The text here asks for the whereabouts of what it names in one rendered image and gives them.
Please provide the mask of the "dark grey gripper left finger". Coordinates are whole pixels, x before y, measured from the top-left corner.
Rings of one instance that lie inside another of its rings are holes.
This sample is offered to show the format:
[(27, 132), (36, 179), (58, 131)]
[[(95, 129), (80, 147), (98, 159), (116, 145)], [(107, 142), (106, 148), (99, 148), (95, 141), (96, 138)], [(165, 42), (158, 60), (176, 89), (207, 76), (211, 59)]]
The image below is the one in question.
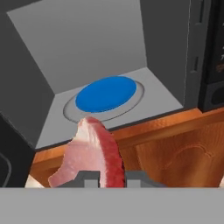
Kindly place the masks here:
[(79, 171), (75, 179), (66, 182), (61, 187), (99, 188), (100, 173), (98, 171)]

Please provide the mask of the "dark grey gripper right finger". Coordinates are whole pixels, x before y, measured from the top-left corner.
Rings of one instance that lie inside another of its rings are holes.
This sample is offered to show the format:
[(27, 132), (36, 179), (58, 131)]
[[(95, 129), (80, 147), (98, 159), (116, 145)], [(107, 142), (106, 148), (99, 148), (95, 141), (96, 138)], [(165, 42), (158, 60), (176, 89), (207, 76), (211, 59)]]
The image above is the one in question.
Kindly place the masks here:
[(149, 178), (145, 171), (126, 171), (125, 172), (126, 188), (149, 188), (149, 187), (165, 187), (165, 185)]

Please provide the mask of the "pink raw steak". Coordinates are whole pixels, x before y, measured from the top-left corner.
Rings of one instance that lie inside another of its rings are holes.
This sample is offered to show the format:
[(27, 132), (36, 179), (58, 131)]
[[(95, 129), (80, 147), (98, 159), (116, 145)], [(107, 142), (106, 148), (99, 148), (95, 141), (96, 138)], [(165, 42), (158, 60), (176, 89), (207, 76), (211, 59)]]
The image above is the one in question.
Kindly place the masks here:
[(118, 145), (104, 125), (93, 117), (78, 123), (75, 137), (65, 148), (62, 164), (53, 174), (44, 175), (52, 160), (37, 163), (30, 175), (44, 186), (57, 187), (78, 177), (79, 172), (99, 172), (99, 184), (104, 187), (124, 187), (123, 160)]

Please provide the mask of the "microwave door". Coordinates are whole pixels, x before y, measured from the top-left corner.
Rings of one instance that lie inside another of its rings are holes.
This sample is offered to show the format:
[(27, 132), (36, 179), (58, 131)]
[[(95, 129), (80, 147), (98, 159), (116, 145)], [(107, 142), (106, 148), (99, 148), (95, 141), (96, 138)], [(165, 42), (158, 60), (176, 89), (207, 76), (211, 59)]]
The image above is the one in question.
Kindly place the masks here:
[(0, 115), (0, 187), (24, 187), (35, 151)]

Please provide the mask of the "grey microwave oven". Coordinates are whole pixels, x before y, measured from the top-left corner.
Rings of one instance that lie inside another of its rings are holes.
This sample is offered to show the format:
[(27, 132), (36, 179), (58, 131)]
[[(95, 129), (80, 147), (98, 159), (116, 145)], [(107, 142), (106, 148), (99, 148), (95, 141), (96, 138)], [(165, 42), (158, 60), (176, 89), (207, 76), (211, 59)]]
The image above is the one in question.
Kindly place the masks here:
[(0, 0), (0, 117), (34, 150), (62, 144), (76, 95), (110, 76), (136, 82), (100, 114), (111, 130), (224, 106), (224, 0)]

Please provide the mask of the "wooden cupboard door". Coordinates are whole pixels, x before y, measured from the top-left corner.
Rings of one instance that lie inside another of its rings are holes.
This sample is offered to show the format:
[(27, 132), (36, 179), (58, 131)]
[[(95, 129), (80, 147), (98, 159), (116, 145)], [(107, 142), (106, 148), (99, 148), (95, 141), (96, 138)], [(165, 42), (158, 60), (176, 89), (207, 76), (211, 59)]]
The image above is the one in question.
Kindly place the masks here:
[(169, 187), (218, 187), (224, 176), (224, 122), (136, 147), (140, 167)]

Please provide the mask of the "blue plate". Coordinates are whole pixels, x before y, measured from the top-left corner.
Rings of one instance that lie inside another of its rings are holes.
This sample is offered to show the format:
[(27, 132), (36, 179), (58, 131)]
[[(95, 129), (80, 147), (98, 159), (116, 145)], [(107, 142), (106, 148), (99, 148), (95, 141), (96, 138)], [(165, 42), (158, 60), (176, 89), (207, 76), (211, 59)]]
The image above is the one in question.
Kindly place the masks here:
[(137, 91), (137, 84), (128, 77), (112, 76), (84, 87), (76, 96), (75, 105), (84, 112), (100, 113), (116, 109)]

